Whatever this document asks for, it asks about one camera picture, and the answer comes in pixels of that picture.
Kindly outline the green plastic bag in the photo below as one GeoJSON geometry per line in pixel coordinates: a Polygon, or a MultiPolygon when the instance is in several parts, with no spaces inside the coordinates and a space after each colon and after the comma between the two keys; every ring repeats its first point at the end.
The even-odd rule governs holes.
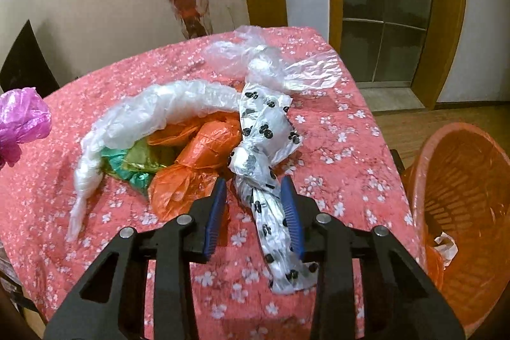
{"type": "Polygon", "coordinates": [[[126,182],[143,196],[148,195],[156,173],[165,167],[161,155],[145,138],[136,141],[130,148],[104,147],[100,156],[104,173],[126,182]]]}

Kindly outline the orange plastic bag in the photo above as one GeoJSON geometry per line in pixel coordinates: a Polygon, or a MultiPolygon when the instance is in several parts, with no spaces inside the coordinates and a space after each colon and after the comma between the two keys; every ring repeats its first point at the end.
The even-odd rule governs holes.
{"type": "Polygon", "coordinates": [[[149,185],[150,206],[158,219],[170,221],[188,212],[195,200],[210,195],[241,138],[240,127],[206,122],[186,145],[166,147],[179,151],[173,164],[157,172],[149,185]]]}
{"type": "Polygon", "coordinates": [[[205,117],[191,117],[184,122],[167,124],[165,128],[146,137],[150,146],[182,147],[186,145],[206,122],[226,122],[239,128],[238,114],[217,111],[205,117]]]}

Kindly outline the long clear plastic bag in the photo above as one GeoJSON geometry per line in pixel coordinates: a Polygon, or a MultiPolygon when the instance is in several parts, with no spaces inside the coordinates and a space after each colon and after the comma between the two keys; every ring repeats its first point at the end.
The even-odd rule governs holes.
{"type": "Polygon", "coordinates": [[[236,112],[240,93],[233,87],[203,79],[153,84],[136,96],[110,107],[80,142],[81,156],[74,170],[76,200],[70,212],[66,240],[78,238],[87,200],[104,175],[101,173],[103,148],[125,149],[167,124],[205,117],[216,111],[236,112]]]}

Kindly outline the white paw print bag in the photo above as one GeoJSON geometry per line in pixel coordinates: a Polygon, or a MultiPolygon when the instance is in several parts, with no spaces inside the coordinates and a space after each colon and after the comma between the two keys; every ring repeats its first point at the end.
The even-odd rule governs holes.
{"type": "Polygon", "coordinates": [[[293,294],[317,282],[292,252],[290,235],[280,200],[280,183],[274,168],[302,144],[287,117],[292,98],[261,84],[247,83],[239,100],[241,142],[230,153],[228,168],[240,202],[250,209],[259,245],[275,294],[293,294]]]}

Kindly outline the purple plastic bag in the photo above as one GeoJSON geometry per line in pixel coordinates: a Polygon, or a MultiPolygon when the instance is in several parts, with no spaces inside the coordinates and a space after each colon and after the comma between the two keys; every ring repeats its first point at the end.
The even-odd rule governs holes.
{"type": "Polygon", "coordinates": [[[20,160],[21,144],[47,137],[52,128],[50,108],[34,87],[1,95],[1,167],[20,160]]]}

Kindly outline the white paper tissue pack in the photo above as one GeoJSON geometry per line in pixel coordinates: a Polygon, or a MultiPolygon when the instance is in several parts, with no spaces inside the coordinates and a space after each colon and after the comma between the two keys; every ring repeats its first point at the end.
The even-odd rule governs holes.
{"type": "Polygon", "coordinates": [[[458,246],[454,238],[449,234],[442,232],[441,235],[434,239],[434,243],[435,246],[433,249],[441,256],[443,267],[448,267],[458,254],[458,246]]]}

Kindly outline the orange lined waste basket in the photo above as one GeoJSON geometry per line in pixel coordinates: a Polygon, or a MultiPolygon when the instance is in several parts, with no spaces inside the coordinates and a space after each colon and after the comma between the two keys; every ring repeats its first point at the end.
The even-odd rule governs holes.
{"type": "Polygon", "coordinates": [[[401,176],[419,236],[419,260],[471,336],[509,283],[509,158],[482,129],[447,124],[401,176]],[[458,254],[444,268],[442,232],[458,254]]]}

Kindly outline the red floral tablecloth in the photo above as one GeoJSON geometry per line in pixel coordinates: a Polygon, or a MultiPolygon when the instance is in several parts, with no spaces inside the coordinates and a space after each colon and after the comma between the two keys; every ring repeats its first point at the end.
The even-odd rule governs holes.
{"type": "MultiPolygon", "coordinates": [[[[67,242],[74,169],[91,125],[123,98],[152,84],[218,75],[202,57],[206,40],[160,47],[91,72],[47,97],[48,137],[23,146],[20,161],[1,171],[1,240],[28,296],[51,317],[68,291],[117,232],[154,229],[158,220],[142,194],[105,177],[87,206],[82,232],[67,242]]],[[[277,168],[322,211],[348,226],[385,225],[413,256],[418,234],[383,135],[352,77],[336,87],[297,95],[289,119],[302,146],[277,168]]],[[[227,196],[227,243],[211,261],[191,268],[203,339],[305,339],[313,290],[277,295],[249,211],[227,196]]]]}

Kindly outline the glass vase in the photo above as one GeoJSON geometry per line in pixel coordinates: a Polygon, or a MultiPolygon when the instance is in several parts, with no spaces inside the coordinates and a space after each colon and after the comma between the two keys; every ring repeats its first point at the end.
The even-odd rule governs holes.
{"type": "Polygon", "coordinates": [[[176,20],[180,22],[186,40],[213,33],[209,0],[169,0],[176,20]]]}

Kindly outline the wooden door frame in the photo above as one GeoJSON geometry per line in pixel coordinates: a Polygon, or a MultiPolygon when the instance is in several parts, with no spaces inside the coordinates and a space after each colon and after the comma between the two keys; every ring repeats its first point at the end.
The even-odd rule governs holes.
{"type": "MultiPolygon", "coordinates": [[[[427,109],[437,105],[440,92],[453,64],[460,39],[467,0],[431,0],[430,21],[425,43],[412,83],[407,86],[376,86],[358,83],[364,88],[408,88],[427,109]]],[[[340,53],[343,0],[329,0],[329,43],[340,53]]]]}

